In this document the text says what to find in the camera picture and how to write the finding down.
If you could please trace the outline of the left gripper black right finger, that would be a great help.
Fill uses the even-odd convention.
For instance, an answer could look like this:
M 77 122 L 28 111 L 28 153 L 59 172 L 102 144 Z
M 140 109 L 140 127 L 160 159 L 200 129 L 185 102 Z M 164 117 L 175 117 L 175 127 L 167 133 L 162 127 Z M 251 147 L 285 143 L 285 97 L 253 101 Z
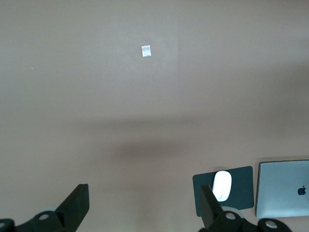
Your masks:
M 199 191 L 200 215 L 204 224 L 201 232 L 289 232 L 283 222 L 263 218 L 256 225 L 248 222 L 237 209 L 222 207 L 216 200 L 210 186 L 202 185 Z

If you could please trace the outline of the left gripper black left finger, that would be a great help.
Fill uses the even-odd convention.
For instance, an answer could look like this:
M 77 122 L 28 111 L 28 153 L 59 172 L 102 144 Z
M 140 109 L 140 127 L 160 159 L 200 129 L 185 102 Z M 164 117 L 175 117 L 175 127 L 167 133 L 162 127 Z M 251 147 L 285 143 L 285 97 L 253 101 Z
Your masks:
M 75 232 L 89 211 L 89 186 L 79 184 L 54 211 L 38 213 L 29 221 L 15 225 L 12 219 L 0 220 L 2 232 Z

